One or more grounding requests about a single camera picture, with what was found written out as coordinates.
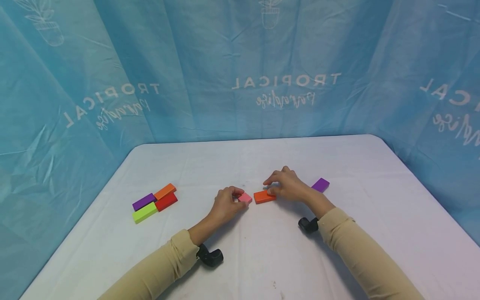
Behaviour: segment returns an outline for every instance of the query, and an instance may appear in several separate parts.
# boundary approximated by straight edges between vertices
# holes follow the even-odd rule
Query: lime green block
[[[138,224],[148,218],[149,216],[156,213],[158,210],[156,209],[155,203],[151,202],[149,205],[143,207],[142,209],[137,210],[133,213],[133,220],[135,224]]]

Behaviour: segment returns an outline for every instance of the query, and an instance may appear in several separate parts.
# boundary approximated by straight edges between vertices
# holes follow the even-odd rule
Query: printed plant drawing
[[[35,29],[40,33],[43,39],[50,46],[57,47],[63,44],[64,38],[57,22],[51,22],[53,9],[51,9],[51,0],[13,0],[20,7],[31,14],[25,16],[33,21]]]
[[[263,6],[262,24],[264,25],[265,29],[272,29],[276,26],[280,9],[275,6],[277,6],[281,1],[282,0],[262,0],[259,2]]]

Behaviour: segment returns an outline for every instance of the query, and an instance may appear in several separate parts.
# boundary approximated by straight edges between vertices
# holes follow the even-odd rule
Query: beige sleeve
[[[182,230],[161,248],[145,257],[100,300],[155,300],[175,280],[187,273],[197,261],[198,247],[190,234]]]
[[[423,299],[400,267],[339,208],[318,221],[324,242],[337,252],[369,299]]]

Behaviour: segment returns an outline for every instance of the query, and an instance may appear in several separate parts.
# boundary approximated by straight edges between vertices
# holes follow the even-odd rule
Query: fabric backdrop
[[[479,243],[479,5],[0,0],[0,299],[145,143],[371,133]]]

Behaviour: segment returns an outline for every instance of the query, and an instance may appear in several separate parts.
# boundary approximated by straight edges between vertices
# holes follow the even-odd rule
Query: block
[[[166,195],[168,195],[170,193],[174,193],[176,191],[177,191],[177,189],[173,186],[173,184],[169,183],[169,184],[167,184],[166,187],[164,187],[163,189],[156,192],[154,196],[157,200],[160,200],[163,197],[165,197]]]
[[[243,193],[242,196],[239,197],[239,201],[251,203],[252,198],[247,193]]]
[[[139,209],[149,205],[151,202],[155,202],[156,198],[153,196],[153,194],[148,194],[147,196],[143,197],[142,199],[138,200],[133,206],[134,211],[138,211]]]
[[[148,204],[144,208],[141,208],[133,213],[133,220],[135,221],[135,224],[138,224],[156,212],[157,209],[155,203],[150,202],[150,204]]]
[[[267,194],[266,190],[253,193],[253,197],[255,198],[255,203],[257,204],[269,202],[276,199],[275,196],[270,196],[269,194]]]
[[[157,211],[161,212],[165,208],[174,204],[176,201],[178,201],[177,197],[175,197],[175,194],[171,192],[171,193],[165,195],[164,197],[162,197],[162,199],[155,202],[155,206],[156,206]]]
[[[314,190],[317,190],[319,192],[324,192],[328,186],[330,185],[330,183],[328,181],[326,181],[325,179],[323,178],[320,178],[313,186],[312,188]]]

